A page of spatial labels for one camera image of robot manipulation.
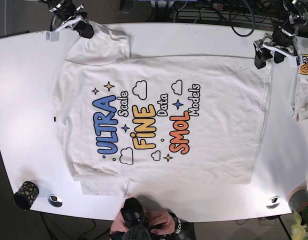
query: table surface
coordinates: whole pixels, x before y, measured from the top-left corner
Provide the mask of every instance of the table surface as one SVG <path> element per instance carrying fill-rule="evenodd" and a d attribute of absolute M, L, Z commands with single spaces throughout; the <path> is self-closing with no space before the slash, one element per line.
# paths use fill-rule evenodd
<path fill-rule="evenodd" d="M 250 37 L 236 36 L 230 27 L 178 24 L 110 24 L 131 38 L 132 57 L 218 55 L 254 58 Z M 246 34 L 249 29 L 238 29 Z M 32 210 L 83 218 L 113 220 L 124 199 L 116 196 L 83 195 L 66 167 L 55 138 L 54 110 L 50 104 L 58 70 L 77 32 L 63 30 L 57 42 L 46 41 L 46 32 L 0 39 L 0 151 L 12 190 L 33 181 L 40 190 Z M 300 45 L 308 39 L 299 38 Z M 146 208 L 154 203 L 170 209 L 189 222 L 227 221 L 290 213 L 286 195 L 307 181 L 308 120 L 291 117 L 289 96 L 296 79 L 287 61 L 272 67 L 272 88 L 267 125 L 250 184 L 193 187 L 187 192 L 140 194 Z M 63 206 L 48 203 L 58 195 Z M 267 209 L 271 197 L 281 204 Z"/>

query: person's hand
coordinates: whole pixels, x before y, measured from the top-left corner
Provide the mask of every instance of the person's hand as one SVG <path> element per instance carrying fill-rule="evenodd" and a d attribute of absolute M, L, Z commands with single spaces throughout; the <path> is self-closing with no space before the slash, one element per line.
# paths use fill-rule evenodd
<path fill-rule="evenodd" d="M 109 234 L 113 234 L 113 233 L 116 233 L 116 232 L 126 233 L 127 231 L 128 231 L 128 228 L 125 225 L 121 211 L 119 211 L 115 220 L 114 220 L 114 222 L 110 226 Z"/>
<path fill-rule="evenodd" d="M 166 210 L 151 211 L 148 213 L 148 227 L 152 234 L 167 235 L 175 231 L 175 221 Z"/>

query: star doodle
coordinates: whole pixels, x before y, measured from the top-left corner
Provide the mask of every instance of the star doodle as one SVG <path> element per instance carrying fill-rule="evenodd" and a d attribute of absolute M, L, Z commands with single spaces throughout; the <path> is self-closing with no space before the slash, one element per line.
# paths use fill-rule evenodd
<path fill-rule="evenodd" d="M 123 126 L 123 127 L 121 127 L 121 129 L 124 129 L 124 131 L 126 132 L 128 129 L 130 129 L 129 127 L 127 127 L 126 126 L 126 124 Z"/>
<path fill-rule="evenodd" d="M 176 103 L 173 103 L 177 107 L 177 110 L 179 110 L 180 106 L 183 106 L 184 104 L 180 103 L 180 101 L 177 99 Z"/>
<path fill-rule="evenodd" d="M 167 160 L 167 162 L 169 162 L 170 161 L 170 159 L 172 159 L 173 157 L 171 157 L 169 154 L 167 154 L 167 156 L 166 157 L 163 157 L 164 159 L 166 159 Z"/>
<path fill-rule="evenodd" d="M 114 85 L 111 85 L 110 82 L 107 83 L 107 85 L 104 85 L 104 87 L 106 87 L 108 89 L 108 91 L 110 91 L 111 88 L 114 88 Z"/>
<path fill-rule="evenodd" d="M 96 95 L 99 91 L 98 91 L 98 90 L 96 89 L 96 87 L 95 87 L 94 90 L 93 90 L 92 92 L 94 92 L 95 95 Z"/>

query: white t-shirt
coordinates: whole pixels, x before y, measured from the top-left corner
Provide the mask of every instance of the white t-shirt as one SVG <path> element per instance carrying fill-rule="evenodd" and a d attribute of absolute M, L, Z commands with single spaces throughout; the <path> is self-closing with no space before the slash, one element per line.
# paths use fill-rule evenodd
<path fill-rule="evenodd" d="M 52 97 L 57 138 L 83 193 L 248 184 L 271 66 L 226 56 L 130 58 L 128 37 L 93 27 L 94 37 L 69 51 Z"/>
<path fill-rule="evenodd" d="M 291 89 L 291 113 L 301 122 L 308 119 L 308 39 L 298 38 L 298 44 L 303 52 L 303 64 L 295 69 L 298 74 Z"/>

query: black cup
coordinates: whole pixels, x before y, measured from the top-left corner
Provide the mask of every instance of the black cup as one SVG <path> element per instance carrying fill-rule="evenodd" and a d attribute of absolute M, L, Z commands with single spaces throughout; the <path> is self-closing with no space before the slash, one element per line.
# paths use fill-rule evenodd
<path fill-rule="evenodd" d="M 13 199 L 20 209 L 29 210 L 39 193 L 39 188 L 33 182 L 25 181 L 14 194 Z"/>

